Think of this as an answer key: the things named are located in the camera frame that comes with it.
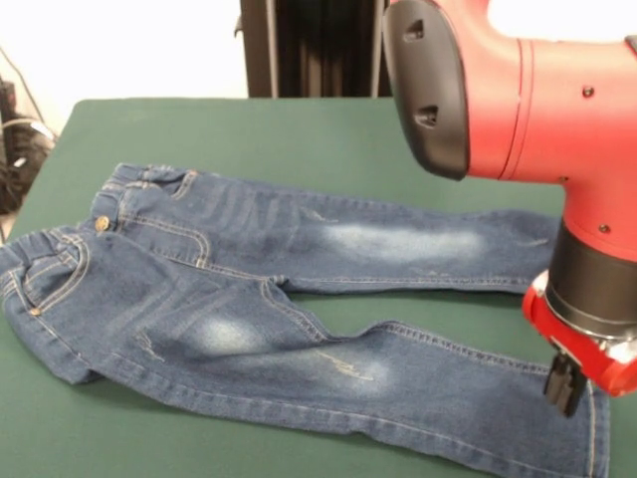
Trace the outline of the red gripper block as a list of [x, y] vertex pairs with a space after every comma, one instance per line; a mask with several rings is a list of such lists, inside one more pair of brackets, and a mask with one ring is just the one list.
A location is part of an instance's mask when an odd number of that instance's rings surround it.
[[636, 338], [597, 338], [574, 329], [550, 308], [547, 291], [548, 271], [542, 271], [523, 299], [526, 319], [559, 351], [543, 388], [547, 401], [571, 417], [584, 393], [585, 378], [613, 397], [635, 392]]

